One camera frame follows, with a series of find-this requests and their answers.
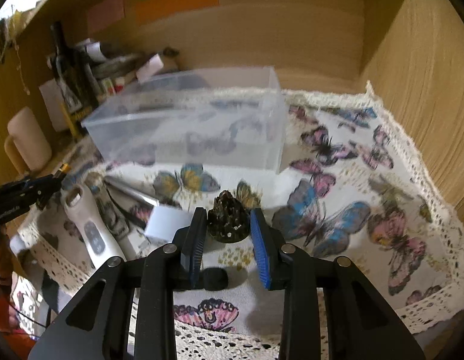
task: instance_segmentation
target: blue butterfly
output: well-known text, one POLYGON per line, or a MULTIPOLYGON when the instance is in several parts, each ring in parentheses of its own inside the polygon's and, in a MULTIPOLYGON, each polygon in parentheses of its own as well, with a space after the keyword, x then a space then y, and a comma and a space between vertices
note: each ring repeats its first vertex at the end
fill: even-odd
POLYGON ((220 185, 209 173, 204 171, 201 163, 186 163, 180 170, 180 175, 175 172, 158 172, 153 181, 153 188, 159 195, 172 199, 177 191, 185 188, 191 192, 217 192, 220 185))
POLYGON ((353 202, 325 219, 325 213, 320 215, 315 188, 302 179, 290 194, 286 207, 275 212, 272 226, 280 230, 286 240, 306 237, 304 247, 314 239, 311 255, 324 258, 345 251, 350 235, 360 231, 369 216, 367 203, 353 202))
POLYGON ((322 111, 343 117, 358 127, 370 128, 368 120, 376 119, 377 115, 372 107, 369 108, 321 108, 322 111))

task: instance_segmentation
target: wine bottle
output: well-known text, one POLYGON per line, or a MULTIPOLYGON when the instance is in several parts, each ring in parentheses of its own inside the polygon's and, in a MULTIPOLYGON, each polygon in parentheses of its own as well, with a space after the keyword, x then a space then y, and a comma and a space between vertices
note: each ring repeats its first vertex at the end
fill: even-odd
POLYGON ((51 30, 56 48, 57 83, 72 121, 78 123, 99 104, 85 77, 80 63, 80 53, 69 48, 65 42, 62 24, 56 21, 52 24, 51 30))

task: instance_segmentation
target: transparent plastic box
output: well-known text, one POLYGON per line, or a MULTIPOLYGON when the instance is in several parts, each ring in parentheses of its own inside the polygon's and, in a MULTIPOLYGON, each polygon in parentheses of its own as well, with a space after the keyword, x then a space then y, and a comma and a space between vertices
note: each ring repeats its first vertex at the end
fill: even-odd
POLYGON ((107 161, 277 171, 286 116, 272 67, 226 67, 134 83, 82 125, 107 161))

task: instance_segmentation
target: yellow and blue butterfly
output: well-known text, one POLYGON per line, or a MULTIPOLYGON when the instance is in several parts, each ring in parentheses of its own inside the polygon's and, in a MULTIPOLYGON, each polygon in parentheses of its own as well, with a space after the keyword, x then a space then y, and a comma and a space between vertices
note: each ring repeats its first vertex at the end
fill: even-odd
POLYGON ((201 163, 186 163, 180 174, 158 172, 153 188, 157 194, 172 199, 181 188, 191 192, 217 192, 220 185, 211 174, 204 171, 201 163))
POLYGON ((246 210, 260 208, 260 195, 252 192, 252 188, 244 180, 240 180, 235 191, 235 198, 246 210))

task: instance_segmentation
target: butterfly tablecloth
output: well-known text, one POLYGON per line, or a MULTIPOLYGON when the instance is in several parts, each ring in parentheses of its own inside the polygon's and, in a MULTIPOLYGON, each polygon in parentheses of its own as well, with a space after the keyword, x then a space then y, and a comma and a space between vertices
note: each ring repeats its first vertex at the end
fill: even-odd
MULTIPOLYGON (((261 207, 269 224, 311 255, 351 258, 412 333, 463 309, 464 228, 433 185, 413 141, 372 87, 359 95, 303 91, 284 95, 290 110, 279 174, 153 163, 152 157, 141 164, 103 163, 86 139, 70 155, 78 171, 67 177, 64 188, 77 181, 92 187, 104 220, 128 259, 145 256, 160 245, 127 225, 103 191, 104 174, 119 176, 146 192, 155 190, 189 211, 211 209, 214 198, 229 190, 246 208, 261 207)), ((146 207, 119 203, 128 204, 129 211, 143 220, 150 215, 146 207)), ((80 234, 67 220, 58 197, 42 214, 33 211, 20 235, 71 295, 93 273, 80 234)), ((207 238, 203 265, 224 267, 229 288, 174 295, 179 357, 276 357, 284 294, 262 287, 250 237, 233 244, 207 238)), ((324 318, 321 329, 326 356, 324 318)), ((134 319, 130 330, 133 343, 134 319)))

